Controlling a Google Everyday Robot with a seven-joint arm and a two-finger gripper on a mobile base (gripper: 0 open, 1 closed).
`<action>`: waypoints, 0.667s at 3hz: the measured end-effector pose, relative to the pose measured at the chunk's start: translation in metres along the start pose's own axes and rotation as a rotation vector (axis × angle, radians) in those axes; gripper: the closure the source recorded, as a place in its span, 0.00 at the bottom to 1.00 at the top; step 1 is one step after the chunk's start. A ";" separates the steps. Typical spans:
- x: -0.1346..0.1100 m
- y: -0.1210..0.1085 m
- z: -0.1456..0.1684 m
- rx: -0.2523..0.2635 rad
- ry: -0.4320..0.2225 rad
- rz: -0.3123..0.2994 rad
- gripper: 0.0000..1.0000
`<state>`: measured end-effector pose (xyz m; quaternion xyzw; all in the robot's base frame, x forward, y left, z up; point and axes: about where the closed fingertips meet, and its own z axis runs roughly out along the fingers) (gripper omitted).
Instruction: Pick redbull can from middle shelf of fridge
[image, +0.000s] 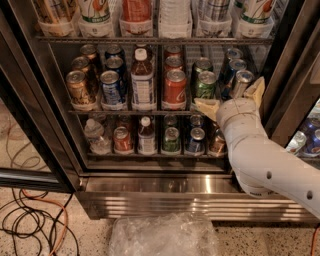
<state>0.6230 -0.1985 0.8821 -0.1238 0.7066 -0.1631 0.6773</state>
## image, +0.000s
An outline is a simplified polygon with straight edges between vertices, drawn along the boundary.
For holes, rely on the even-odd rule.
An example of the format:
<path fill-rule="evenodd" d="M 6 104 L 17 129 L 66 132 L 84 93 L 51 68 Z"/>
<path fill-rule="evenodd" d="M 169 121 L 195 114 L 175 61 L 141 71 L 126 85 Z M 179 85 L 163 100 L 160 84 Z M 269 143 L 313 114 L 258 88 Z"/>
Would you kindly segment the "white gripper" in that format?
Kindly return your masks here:
<path fill-rule="evenodd" d="M 259 77 L 245 90 L 245 98 L 231 99 L 221 106 L 220 101 L 215 99 L 195 98 L 194 101 L 197 109 L 212 121 L 217 118 L 217 123 L 223 132 L 226 131 L 228 125 L 235 124 L 237 121 L 243 121 L 249 130 L 261 130 L 258 107 L 261 106 L 264 91 L 265 79 Z"/>

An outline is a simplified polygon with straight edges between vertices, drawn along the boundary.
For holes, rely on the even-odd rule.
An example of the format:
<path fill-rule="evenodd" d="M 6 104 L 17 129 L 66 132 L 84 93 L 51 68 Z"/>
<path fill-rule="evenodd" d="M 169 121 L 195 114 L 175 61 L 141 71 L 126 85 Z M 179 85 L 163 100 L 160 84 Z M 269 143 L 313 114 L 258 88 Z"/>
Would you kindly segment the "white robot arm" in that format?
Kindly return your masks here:
<path fill-rule="evenodd" d="M 197 98 L 195 105 L 221 129 L 231 167 L 248 195 L 266 198 L 276 192 L 320 218 L 320 171 L 268 138 L 259 114 L 264 90 L 260 77 L 240 98 Z"/>

